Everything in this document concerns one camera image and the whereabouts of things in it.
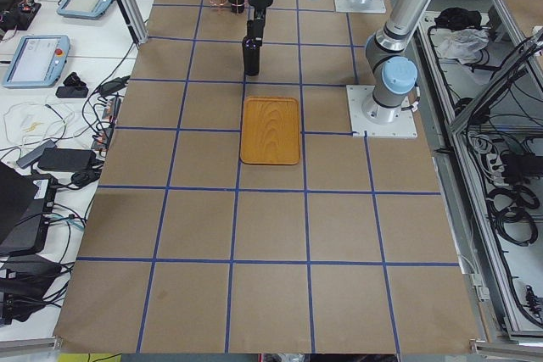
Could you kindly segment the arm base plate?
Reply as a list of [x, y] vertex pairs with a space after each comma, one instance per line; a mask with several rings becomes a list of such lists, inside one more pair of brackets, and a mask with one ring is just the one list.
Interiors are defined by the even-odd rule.
[[338, 13], [384, 14], [384, 0], [334, 0]]
[[374, 86], [346, 87], [353, 137], [374, 138], [417, 138], [414, 114], [408, 96], [404, 96], [401, 106], [384, 108], [373, 99]]

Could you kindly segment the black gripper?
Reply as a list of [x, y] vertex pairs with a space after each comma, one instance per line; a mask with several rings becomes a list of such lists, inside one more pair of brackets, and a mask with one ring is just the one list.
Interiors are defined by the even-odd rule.
[[262, 46], [264, 35], [264, 20], [266, 10], [272, 6], [273, 0], [249, 0], [249, 5], [255, 10], [254, 20], [247, 21], [247, 38], [253, 38], [258, 47]]

